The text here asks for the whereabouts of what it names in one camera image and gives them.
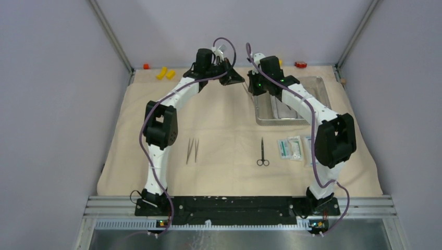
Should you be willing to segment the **large steel tray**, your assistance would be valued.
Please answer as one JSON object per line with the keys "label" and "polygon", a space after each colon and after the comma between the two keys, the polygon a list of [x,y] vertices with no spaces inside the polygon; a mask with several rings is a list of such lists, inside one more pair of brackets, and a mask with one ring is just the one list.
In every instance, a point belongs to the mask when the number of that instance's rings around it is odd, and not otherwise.
{"label": "large steel tray", "polygon": [[[299,77],[303,87],[327,108],[331,108],[325,83],[318,76]],[[275,119],[272,113],[270,94],[265,93],[254,96],[255,116],[257,124],[261,126],[307,126],[309,123],[303,120],[280,120]]]}

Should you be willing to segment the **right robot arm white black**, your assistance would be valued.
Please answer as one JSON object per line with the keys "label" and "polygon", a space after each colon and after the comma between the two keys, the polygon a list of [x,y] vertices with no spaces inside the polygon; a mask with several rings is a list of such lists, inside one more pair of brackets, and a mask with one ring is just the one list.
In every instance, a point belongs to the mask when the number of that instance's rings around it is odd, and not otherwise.
{"label": "right robot arm white black", "polygon": [[259,96],[269,93],[294,109],[311,125],[311,155],[315,181],[306,191],[306,209],[319,215],[334,195],[339,174],[356,151],[354,118],[340,115],[311,95],[294,76],[285,76],[276,56],[249,55],[248,91]]}

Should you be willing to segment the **small steel instrument tray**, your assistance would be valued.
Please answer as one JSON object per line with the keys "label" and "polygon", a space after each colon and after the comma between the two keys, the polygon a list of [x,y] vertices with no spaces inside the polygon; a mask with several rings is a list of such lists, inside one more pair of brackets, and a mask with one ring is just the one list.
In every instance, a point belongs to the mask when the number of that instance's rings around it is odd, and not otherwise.
{"label": "small steel instrument tray", "polygon": [[275,119],[280,120],[303,120],[304,118],[297,111],[288,110],[286,104],[274,96],[270,96],[272,113]]}

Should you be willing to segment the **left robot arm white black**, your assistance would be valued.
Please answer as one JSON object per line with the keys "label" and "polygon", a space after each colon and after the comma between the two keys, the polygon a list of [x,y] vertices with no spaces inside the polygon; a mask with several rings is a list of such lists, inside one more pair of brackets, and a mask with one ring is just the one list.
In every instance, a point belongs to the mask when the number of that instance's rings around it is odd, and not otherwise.
{"label": "left robot arm white black", "polygon": [[199,49],[196,61],[178,84],[162,99],[146,105],[140,136],[145,137],[148,145],[142,150],[148,157],[149,176],[138,201],[147,205],[154,215],[161,215],[167,209],[165,171],[170,147],[178,137],[177,112],[212,80],[218,80],[223,86],[244,82],[224,56],[222,47]]}

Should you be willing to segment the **teal white sterile packet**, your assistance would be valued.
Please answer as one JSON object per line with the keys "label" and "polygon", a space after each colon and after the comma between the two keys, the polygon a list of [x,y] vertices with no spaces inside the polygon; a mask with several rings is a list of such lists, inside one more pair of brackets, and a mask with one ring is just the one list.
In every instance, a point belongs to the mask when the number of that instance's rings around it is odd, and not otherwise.
{"label": "teal white sterile packet", "polygon": [[277,140],[279,156],[281,159],[291,159],[292,151],[287,139]]}

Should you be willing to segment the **beige wrapping cloth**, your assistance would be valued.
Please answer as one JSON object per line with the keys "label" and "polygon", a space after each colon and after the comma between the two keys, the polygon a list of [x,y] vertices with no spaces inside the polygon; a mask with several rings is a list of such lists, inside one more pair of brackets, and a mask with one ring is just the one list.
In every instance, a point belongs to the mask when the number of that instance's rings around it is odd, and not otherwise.
{"label": "beige wrapping cloth", "polygon": [[[138,70],[128,86],[104,169],[97,184],[100,196],[127,196],[142,190],[148,160],[139,145],[147,102],[164,97],[178,83],[158,80],[154,70]],[[179,133],[166,170],[172,196],[303,196],[314,182],[304,161],[281,159],[277,140],[307,136],[310,126],[260,126],[255,105],[241,84],[210,82],[178,111]],[[197,162],[194,143],[186,164],[189,139],[199,139]],[[261,138],[269,166],[258,166]]]}

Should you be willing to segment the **blue white sterile pouch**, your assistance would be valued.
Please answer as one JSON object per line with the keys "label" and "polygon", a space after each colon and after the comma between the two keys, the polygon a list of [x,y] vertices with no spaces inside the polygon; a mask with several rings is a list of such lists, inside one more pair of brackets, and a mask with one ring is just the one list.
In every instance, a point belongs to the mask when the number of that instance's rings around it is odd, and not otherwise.
{"label": "blue white sterile pouch", "polygon": [[305,152],[305,160],[306,160],[306,167],[312,167],[313,166],[313,158],[312,158],[312,148],[311,148],[311,137],[305,136],[303,138],[304,143],[304,152]]}

